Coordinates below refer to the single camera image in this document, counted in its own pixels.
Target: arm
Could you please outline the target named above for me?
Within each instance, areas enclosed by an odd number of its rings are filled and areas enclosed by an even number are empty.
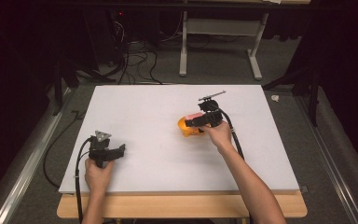
[[[223,156],[255,223],[286,223],[282,210],[269,187],[231,144],[228,124],[223,121],[217,127],[202,127],[202,130],[210,135],[212,142]]]
[[[86,159],[86,182],[89,185],[89,204],[83,216],[82,224],[103,223],[103,201],[109,185],[114,161],[107,163],[104,169],[99,168],[95,161]]]

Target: forearm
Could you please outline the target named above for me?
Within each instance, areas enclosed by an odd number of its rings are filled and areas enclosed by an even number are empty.
[[[103,223],[103,202],[105,198],[104,191],[92,192],[89,195],[89,204],[83,216],[82,224]]]
[[[257,224],[286,223],[275,196],[264,181],[242,159],[234,146],[219,148],[241,197]]]

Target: person's left hand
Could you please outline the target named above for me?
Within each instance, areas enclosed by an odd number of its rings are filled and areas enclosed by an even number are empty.
[[[94,160],[86,159],[85,179],[89,190],[94,192],[106,192],[112,176],[115,161],[109,161],[105,168],[99,168]]]

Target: hand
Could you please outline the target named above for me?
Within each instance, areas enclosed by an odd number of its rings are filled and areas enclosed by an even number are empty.
[[[219,126],[214,128],[208,126],[202,126],[200,128],[211,137],[213,144],[217,146],[219,150],[232,146],[231,130],[227,122],[222,121]]]
[[[99,168],[94,160],[86,159],[85,179],[91,192],[106,193],[115,161],[109,161],[105,168]]]

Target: white board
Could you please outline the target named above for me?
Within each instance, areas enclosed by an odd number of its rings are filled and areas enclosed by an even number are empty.
[[[199,98],[213,99],[230,117],[244,157],[273,190],[297,190],[282,140],[258,85],[164,85],[96,87],[59,192],[75,192],[75,166],[83,142],[95,131],[111,133],[109,148],[126,144],[109,192],[190,192],[238,190],[207,134],[183,137],[177,121],[200,112]],[[86,144],[84,152],[89,150]],[[80,164],[80,188],[84,160]]]

